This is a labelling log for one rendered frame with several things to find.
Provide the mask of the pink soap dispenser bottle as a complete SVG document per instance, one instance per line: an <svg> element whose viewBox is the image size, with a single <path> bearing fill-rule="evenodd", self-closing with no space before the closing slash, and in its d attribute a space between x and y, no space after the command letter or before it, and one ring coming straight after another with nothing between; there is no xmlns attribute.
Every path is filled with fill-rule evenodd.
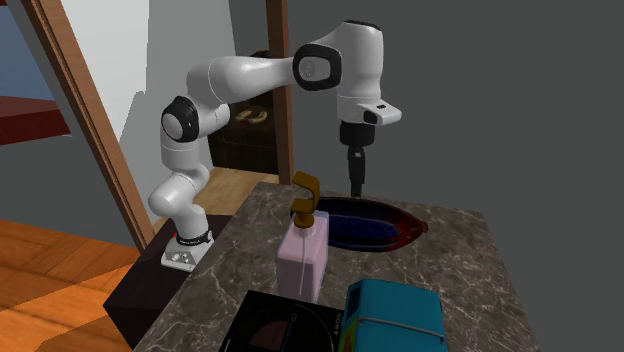
<svg viewBox="0 0 624 352"><path fill-rule="evenodd" d="M317 209L320 183L297 171L293 183L311 192L291 204L291 222L276 253L277 292L280 296L316 303L327 265L329 214Z"/></svg>

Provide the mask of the brown wooden door frame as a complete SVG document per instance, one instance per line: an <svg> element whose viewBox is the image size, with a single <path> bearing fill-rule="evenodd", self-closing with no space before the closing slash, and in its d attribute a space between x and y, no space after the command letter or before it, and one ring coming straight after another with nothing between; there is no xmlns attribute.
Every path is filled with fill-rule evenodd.
<svg viewBox="0 0 624 352"><path fill-rule="evenodd" d="M154 238L154 230L61 0L7 0L7 3L12 11L17 10L18 4L25 10L129 234L142 253ZM265 0L265 4L270 54L273 58L286 57L288 0ZM277 88L272 94L279 182L289 185L294 173L290 87Z"/></svg>

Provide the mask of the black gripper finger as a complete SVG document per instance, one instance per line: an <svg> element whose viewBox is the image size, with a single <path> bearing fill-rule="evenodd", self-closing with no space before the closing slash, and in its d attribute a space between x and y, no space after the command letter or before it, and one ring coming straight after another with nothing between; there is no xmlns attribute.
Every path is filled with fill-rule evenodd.
<svg viewBox="0 0 624 352"><path fill-rule="evenodd" d="M360 198L365 183L365 152L360 147L348 148L348 171L351 184L351 196Z"/></svg>

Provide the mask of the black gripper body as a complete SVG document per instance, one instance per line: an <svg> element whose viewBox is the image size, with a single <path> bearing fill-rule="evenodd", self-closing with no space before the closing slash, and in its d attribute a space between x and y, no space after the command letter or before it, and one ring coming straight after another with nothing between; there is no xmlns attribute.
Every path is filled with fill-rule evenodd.
<svg viewBox="0 0 624 352"><path fill-rule="evenodd" d="M348 147L363 148L374 143L375 126L342 121L339 129L340 142Z"/></svg>

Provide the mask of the dark blue red oval dish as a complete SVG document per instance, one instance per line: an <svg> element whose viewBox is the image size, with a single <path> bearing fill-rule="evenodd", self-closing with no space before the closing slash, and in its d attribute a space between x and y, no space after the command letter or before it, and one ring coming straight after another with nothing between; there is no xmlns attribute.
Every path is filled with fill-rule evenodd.
<svg viewBox="0 0 624 352"><path fill-rule="evenodd" d="M321 197L329 215L328 244L358 252L390 252L428 232L428 224L398 207L368 199Z"/></svg>

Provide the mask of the dark robot stand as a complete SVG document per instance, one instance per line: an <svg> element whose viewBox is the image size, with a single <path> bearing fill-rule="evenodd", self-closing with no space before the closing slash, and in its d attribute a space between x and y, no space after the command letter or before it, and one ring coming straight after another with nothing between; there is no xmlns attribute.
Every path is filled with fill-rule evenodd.
<svg viewBox="0 0 624 352"><path fill-rule="evenodd" d="M176 232L174 222L168 219L103 304L131 349L189 276L189 272L161 264L165 247Z"/></svg>

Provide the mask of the black flat device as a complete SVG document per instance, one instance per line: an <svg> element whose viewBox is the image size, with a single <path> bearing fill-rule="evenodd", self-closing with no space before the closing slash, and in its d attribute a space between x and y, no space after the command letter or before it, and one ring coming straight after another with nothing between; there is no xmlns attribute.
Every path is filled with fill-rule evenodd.
<svg viewBox="0 0 624 352"><path fill-rule="evenodd" d="M343 311L250 290L218 352L338 352Z"/></svg>

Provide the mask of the dark wooden cabinet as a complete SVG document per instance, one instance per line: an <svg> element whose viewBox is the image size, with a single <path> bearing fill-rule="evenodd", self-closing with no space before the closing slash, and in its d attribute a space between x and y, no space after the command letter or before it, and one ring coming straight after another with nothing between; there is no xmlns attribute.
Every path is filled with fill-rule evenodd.
<svg viewBox="0 0 624 352"><path fill-rule="evenodd" d="M225 62L231 56L210 62L210 88L220 103L228 103L228 124L208 136L215 167L277 175L278 156L275 136L273 92L242 100L228 87Z"/></svg>

